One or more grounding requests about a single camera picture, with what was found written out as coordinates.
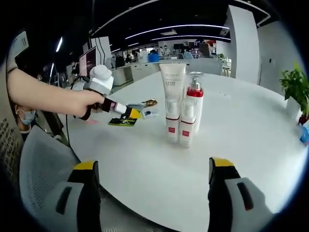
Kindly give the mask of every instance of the small package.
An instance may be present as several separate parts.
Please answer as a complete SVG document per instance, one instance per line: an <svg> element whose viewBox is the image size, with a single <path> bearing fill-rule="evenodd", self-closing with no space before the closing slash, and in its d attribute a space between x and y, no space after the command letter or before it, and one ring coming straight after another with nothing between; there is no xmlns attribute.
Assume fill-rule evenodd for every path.
<svg viewBox="0 0 309 232"><path fill-rule="evenodd" d="M128 104L127 106L129 106L133 109L136 109L138 111L142 111L146 107L151 107L151 106L154 106L154 105L157 105L157 104L158 104L158 101L156 99L150 99L148 101L144 101L144 102L141 102L141 103Z"/></svg>
<svg viewBox="0 0 309 232"><path fill-rule="evenodd" d="M119 127L133 127L136 121L136 118L112 118L108 125Z"/></svg>
<svg viewBox="0 0 309 232"><path fill-rule="evenodd" d="M147 107L147 108L144 108L140 113L143 116L143 119L148 119L148 118L151 118L151 117L159 116L159 109Z"/></svg>

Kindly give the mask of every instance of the computer monitor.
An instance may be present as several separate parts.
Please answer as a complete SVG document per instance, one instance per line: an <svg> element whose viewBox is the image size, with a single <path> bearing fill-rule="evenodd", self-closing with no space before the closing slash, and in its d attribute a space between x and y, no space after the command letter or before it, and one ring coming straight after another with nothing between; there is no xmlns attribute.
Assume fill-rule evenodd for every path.
<svg viewBox="0 0 309 232"><path fill-rule="evenodd" d="M91 48L79 57L80 75L87 76L90 70L97 65L96 48Z"/></svg>
<svg viewBox="0 0 309 232"><path fill-rule="evenodd" d="M183 47L184 47L183 43L175 43L174 44L175 50L181 50L181 49L183 49Z"/></svg>

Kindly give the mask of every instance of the white wall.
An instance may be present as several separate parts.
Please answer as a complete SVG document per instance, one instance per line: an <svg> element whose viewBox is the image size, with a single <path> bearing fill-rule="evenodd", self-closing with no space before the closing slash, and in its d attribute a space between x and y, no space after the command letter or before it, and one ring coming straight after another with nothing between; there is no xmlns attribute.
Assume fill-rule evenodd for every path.
<svg viewBox="0 0 309 232"><path fill-rule="evenodd" d="M232 67L231 76L258 84L260 49L256 23L251 11L229 5L227 24L230 27Z"/></svg>
<svg viewBox="0 0 309 232"><path fill-rule="evenodd" d="M223 42L223 41L216 41L217 46L217 54L223 54L226 58L232 57L232 45L231 43Z"/></svg>
<svg viewBox="0 0 309 232"><path fill-rule="evenodd" d="M294 69L294 62L305 72L300 54L280 21L267 24L257 32L261 55L260 85L284 95L279 82L281 72Z"/></svg>

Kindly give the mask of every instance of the white pillar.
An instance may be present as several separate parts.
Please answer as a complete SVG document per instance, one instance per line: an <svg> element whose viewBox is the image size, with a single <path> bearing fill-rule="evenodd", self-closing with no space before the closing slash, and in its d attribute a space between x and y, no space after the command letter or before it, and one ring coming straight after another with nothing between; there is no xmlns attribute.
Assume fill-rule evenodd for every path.
<svg viewBox="0 0 309 232"><path fill-rule="evenodd" d="M252 12L229 5L226 23L230 27L233 51L231 77L258 84L260 50Z"/></svg>
<svg viewBox="0 0 309 232"><path fill-rule="evenodd" d="M97 65L110 63L109 59L112 57L112 54L108 36L91 39L91 45L92 47L97 47Z"/></svg>

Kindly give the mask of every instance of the desk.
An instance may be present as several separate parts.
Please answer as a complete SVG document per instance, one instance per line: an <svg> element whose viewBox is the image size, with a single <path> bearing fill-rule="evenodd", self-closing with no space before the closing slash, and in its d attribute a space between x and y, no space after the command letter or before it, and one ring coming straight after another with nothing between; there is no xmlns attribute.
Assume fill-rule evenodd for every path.
<svg viewBox="0 0 309 232"><path fill-rule="evenodd" d="M134 127L108 126L111 115L93 114L99 125L69 123L70 142L81 161L98 160L100 183L131 210L183 232L205 232L209 224L209 157L233 162L265 194L271 212L291 197L307 149L296 122L285 115L283 96L237 79L205 74L200 129L191 148L166 140L160 72L112 95L123 103L156 98L161 114Z"/></svg>
<svg viewBox="0 0 309 232"><path fill-rule="evenodd" d="M111 69L112 76L114 77L114 86L121 86L124 83L133 79L132 65L122 66L116 69Z"/></svg>

